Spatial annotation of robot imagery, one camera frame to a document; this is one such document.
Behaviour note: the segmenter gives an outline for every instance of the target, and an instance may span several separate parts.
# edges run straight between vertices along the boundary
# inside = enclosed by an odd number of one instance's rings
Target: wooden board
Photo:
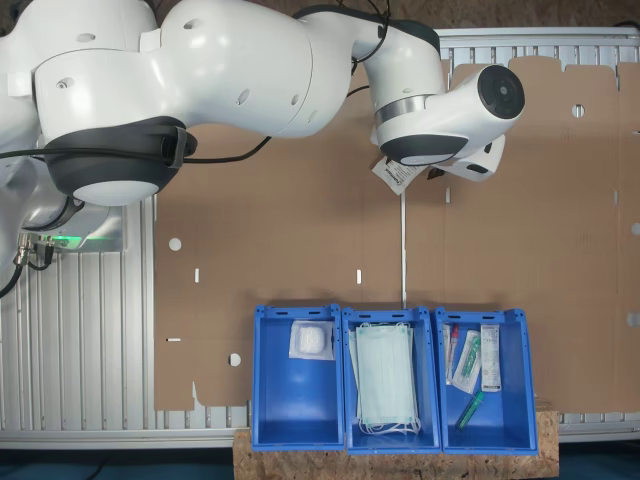
[[[269,452],[251,450],[248,430],[236,431],[233,467],[236,480],[400,480],[519,479],[559,475],[558,412],[538,404],[538,456],[366,455],[342,452]]]

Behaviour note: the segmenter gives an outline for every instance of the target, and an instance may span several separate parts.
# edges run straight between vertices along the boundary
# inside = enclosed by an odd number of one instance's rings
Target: label
[[[447,385],[451,385],[451,370],[448,367],[449,350],[451,350],[451,325],[442,324],[442,342],[444,343],[444,371]]]
[[[500,382],[500,325],[481,325],[482,391],[499,392]]]
[[[408,167],[384,157],[373,167],[373,173],[389,185],[396,195],[400,195],[427,166]]]

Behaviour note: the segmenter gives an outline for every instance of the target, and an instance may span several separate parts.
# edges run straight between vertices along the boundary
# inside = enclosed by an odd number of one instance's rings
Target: blue storage bin
[[[334,361],[289,358],[294,320],[333,322]],[[344,449],[340,307],[255,310],[251,443],[255,451]]]
[[[418,435],[390,433],[367,435],[360,431],[356,409],[358,390],[349,353],[349,330],[363,323],[408,323],[413,327],[413,375],[421,430]],[[394,311],[359,311],[346,308],[342,312],[344,344],[345,415],[347,451],[351,455],[380,453],[440,453],[440,425],[436,373],[431,340],[429,312],[426,308]]]
[[[442,447],[448,454],[537,455],[538,429],[527,322],[522,310],[469,313],[432,312],[437,338],[436,363],[442,425]],[[502,391],[485,392],[484,400],[462,430],[456,423],[472,399],[453,385],[446,384],[442,324],[459,327],[458,345],[454,352],[454,369],[462,354],[468,330],[480,332],[480,325],[500,325],[500,375]],[[482,372],[474,394],[480,390]]]

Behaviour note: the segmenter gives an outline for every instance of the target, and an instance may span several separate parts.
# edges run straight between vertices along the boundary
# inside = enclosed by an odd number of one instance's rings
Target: face mask
[[[413,330],[406,324],[363,324],[356,328],[355,343],[360,429],[373,435],[418,433]]]

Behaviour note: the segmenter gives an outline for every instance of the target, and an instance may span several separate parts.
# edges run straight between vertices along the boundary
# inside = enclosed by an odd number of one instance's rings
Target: cardboard sheet
[[[452,85],[478,68],[459,67]],[[409,304],[523,308],[538,396],[561,412],[638,411],[640,65],[620,65],[620,91],[609,67],[526,57],[510,68],[527,105],[497,174],[420,175],[407,190]],[[359,69],[352,88],[365,81]],[[259,303],[399,307],[400,200],[370,171],[372,122],[356,94],[320,134],[273,140],[240,164],[186,166],[159,196],[157,410],[192,409],[192,382],[203,405],[251,398]],[[261,140],[195,133],[200,156]]]
[[[365,82],[359,68],[352,88]],[[368,91],[360,92],[318,135],[272,140],[236,164],[186,165],[162,192],[156,410],[193,409],[192,382],[203,405],[245,405],[258,304],[400,307],[400,200],[370,172],[381,158],[372,127]],[[200,157],[243,153],[262,140],[219,126],[194,134]],[[172,238],[181,250],[169,249]]]
[[[456,69],[452,84],[474,68]],[[626,321],[640,310],[640,237],[631,232],[640,138],[630,133],[640,118],[624,107],[621,116],[619,105],[638,102],[638,79],[619,93],[608,67],[563,72],[558,60],[528,57],[510,68],[527,104],[497,174],[482,184],[421,178],[407,192],[408,300],[523,308],[537,395],[561,412],[637,411],[640,330]]]

